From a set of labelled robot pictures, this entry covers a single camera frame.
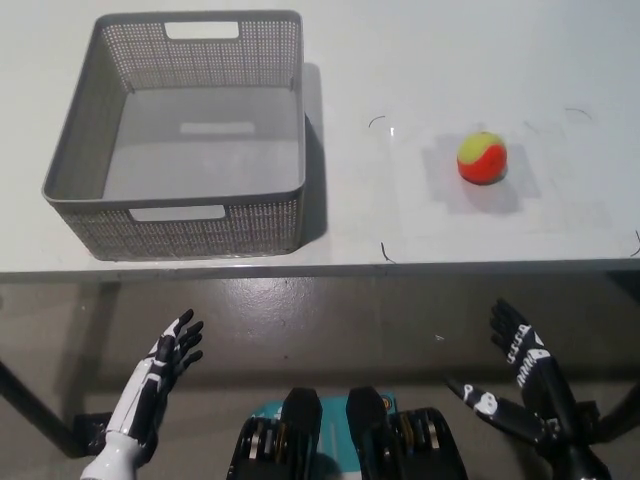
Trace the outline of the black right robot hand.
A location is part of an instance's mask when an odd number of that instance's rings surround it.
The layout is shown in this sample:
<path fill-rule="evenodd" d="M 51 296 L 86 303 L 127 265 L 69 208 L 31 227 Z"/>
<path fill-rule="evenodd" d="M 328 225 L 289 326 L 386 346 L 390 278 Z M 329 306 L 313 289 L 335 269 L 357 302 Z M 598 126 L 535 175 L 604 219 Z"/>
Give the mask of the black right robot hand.
<path fill-rule="evenodd" d="M 449 389 L 482 421 L 532 446 L 582 443 L 575 397 L 535 328 L 504 299 L 492 306 L 490 326 L 491 340 L 513 369 L 523 402 L 453 378 L 446 380 Z"/>

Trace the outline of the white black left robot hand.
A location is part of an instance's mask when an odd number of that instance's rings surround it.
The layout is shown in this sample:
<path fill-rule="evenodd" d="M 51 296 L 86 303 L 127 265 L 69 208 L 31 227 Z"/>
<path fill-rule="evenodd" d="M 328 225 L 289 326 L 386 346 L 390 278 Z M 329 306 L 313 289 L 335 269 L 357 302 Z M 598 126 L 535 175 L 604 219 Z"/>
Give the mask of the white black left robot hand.
<path fill-rule="evenodd" d="M 133 439 L 148 450 L 158 440 L 168 401 L 179 377 L 203 357 L 202 321 L 193 322 L 194 311 L 186 310 L 159 336 L 138 362 L 112 413 L 106 431 Z"/>

